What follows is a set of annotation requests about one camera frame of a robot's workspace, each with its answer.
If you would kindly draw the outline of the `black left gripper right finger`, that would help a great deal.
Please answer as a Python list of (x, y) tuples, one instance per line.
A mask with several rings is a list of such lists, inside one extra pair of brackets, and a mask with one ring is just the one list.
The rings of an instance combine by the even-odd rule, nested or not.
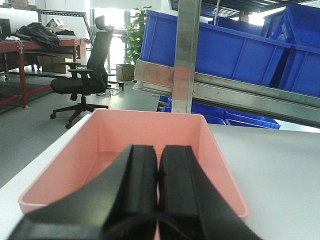
[(159, 165), (162, 240), (258, 240), (198, 163), (190, 146), (167, 145)]

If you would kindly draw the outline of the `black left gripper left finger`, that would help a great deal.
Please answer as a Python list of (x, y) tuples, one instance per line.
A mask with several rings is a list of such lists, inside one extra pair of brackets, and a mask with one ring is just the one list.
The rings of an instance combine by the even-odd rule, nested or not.
[(157, 156), (152, 146), (128, 145), (97, 177), (27, 213), (11, 240), (152, 240), (157, 206)]

